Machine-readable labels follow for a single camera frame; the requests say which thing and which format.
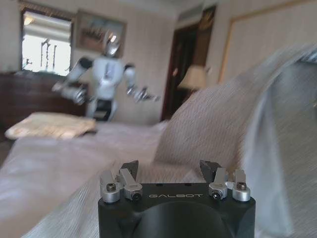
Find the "lamp shade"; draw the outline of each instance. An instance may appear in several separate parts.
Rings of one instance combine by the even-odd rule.
[[[183,81],[179,84],[179,88],[187,88],[198,90],[206,87],[206,71],[205,68],[198,65],[192,65],[188,68]]]

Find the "white robot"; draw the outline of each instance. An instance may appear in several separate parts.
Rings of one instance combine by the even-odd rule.
[[[152,100],[158,101],[158,96],[150,95],[147,88],[137,90],[135,86],[135,66],[133,64],[123,65],[115,55],[119,49],[118,38],[113,34],[106,34],[104,37],[104,54],[90,60],[81,58],[67,76],[65,82],[58,82],[52,90],[58,92],[62,97],[73,100],[76,104],[88,102],[87,115],[96,120],[109,121],[117,110],[117,102],[114,100],[117,86],[123,79],[127,84],[127,95],[134,97],[136,102]],[[89,68],[93,71],[94,93],[87,98],[87,92],[82,87],[72,87],[71,83],[78,82],[78,79]]]

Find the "gray blanket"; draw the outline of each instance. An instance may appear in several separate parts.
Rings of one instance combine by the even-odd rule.
[[[244,168],[259,236],[317,237],[317,66],[297,62],[315,48],[279,51],[193,95],[168,124],[155,161],[141,165],[138,181],[201,181],[199,160]],[[97,238],[99,196],[97,174],[25,237]]]

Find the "pillow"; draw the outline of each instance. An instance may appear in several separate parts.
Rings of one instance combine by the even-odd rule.
[[[59,113],[33,113],[5,132],[7,138],[15,140],[26,136],[49,136],[71,139],[94,130],[94,119]]]

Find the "bedroom floor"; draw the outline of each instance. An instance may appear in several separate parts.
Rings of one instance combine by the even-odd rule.
[[[12,143],[9,141],[0,142],[0,167],[4,163],[11,147],[12,147]]]

